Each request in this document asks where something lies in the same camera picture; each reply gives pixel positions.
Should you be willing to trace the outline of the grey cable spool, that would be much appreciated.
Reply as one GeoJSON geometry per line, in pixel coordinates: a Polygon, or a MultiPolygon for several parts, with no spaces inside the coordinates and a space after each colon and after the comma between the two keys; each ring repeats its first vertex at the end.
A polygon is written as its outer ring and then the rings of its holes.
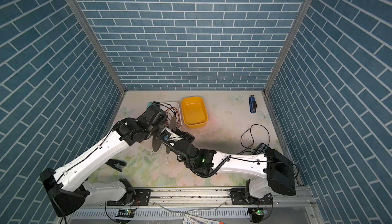
{"type": "Polygon", "coordinates": [[[168,124],[168,128],[165,130],[161,131],[159,134],[156,134],[153,136],[152,140],[152,148],[154,152],[158,152],[159,148],[164,141],[166,145],[166,153],[169,154],[171,152],[170,148],[168,147],[169,145],[169,139],[171,137],[171,132],[174,131],[177,127],[177,117],[174,115],[170,119],[170,122],[168,124]]]}

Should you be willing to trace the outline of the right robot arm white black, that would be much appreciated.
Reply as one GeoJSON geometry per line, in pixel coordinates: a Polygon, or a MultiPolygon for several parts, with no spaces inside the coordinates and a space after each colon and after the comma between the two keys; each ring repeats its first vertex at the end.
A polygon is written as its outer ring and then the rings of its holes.
{"type": "Polygon", "coordinates": [[[233,155],[215,150],[198,149],[192,135],[164,128],[157,137],[177,155],[177,160],[201,178],[221,173],[248,175],[247,192],[262,198],[268,193],[296,195],[294,164],[283,154],[263,144],[253,155],[233,155]]]}

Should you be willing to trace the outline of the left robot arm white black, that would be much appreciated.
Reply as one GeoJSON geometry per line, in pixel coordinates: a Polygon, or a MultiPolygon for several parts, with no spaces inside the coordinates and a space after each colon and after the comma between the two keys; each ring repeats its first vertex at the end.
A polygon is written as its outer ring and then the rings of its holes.
{"type": "Polygon", "coordinates": [[[138,118],[117,122],[103,139],[73,161],[56,170],[45,169],[40,179],[57,216],[66,217],[83,205],[93,203],[134,204],[136,193],[127,179],[100,184],[89,184],[86,180],[106,163],[121,164],[114,159],[115,155],[156,135],[166,120],[167,114],[151,105],[138,118]]]}

